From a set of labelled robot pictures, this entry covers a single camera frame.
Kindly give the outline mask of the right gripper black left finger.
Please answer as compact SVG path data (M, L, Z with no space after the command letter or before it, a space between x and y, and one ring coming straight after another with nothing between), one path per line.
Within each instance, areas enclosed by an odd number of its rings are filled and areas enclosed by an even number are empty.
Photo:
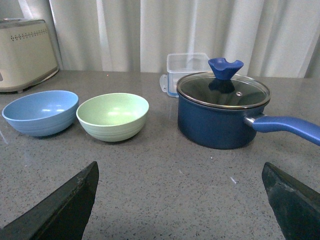
M0 231L2 240L80 240L95 203L99 167L93 161Z

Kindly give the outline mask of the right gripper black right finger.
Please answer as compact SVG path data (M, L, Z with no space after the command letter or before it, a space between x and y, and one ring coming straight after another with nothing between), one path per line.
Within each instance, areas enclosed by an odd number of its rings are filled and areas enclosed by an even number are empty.
M320 194L266 162L262 181L268 202L287 240L320 238Z

